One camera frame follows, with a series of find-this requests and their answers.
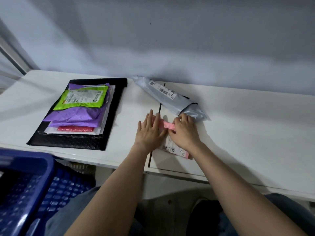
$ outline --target blue plastic basket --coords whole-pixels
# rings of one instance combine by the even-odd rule
[[[0,236],[42,236],[45,224],[95,179],[47,153],[0,149]]]

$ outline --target left hand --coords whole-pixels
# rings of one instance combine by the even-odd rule
[[[138,122],[138,130],[134,146],[145,151],[146,154],[158,148],[167,133],[167,128],[160,134],[158,133],[158,124],[160,121],[160,114],[157,113],[154,123],[152,124],[153,110],[147,114],[143,123]]]

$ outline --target forearm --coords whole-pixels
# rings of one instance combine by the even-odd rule
[[[305,235],[284,213],[217,158],[203,143],[191,150],[240,235]]]
[[[127,235],[141,196],[146,156],[133,146],[65,235]]]

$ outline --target barcode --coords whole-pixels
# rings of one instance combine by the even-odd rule
[[[168,94],[168,91],[165,91],[164,89],[160,88],[160,91],[164,94]]]
[[[175,148],[172,148],[172,147],[171,147],[171,150],[169,149],[170,147],[167,147],[167,146],[162,146],[162,148],[163,148],[164,150],[171,151],[171,152],[174,152],[174,151],[175,151]]]

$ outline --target hand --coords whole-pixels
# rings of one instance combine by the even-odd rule
[[[177,146],[191,153],[192,147],[202,143],[193,118],[183,113],[179,115],[178,118],[174,119],[174,123],[176,133],[172,130],[168,130],[168,134]]]
[[[138,130],[134,146],[143,149],[146,154],[158,148],[167,133],[167,128],[160,134],[158,133],[158,124],[160,121],[160,114],[155,115],[154,123],[152,124],[153,110],[147,114],[143,123],[138,122]]]

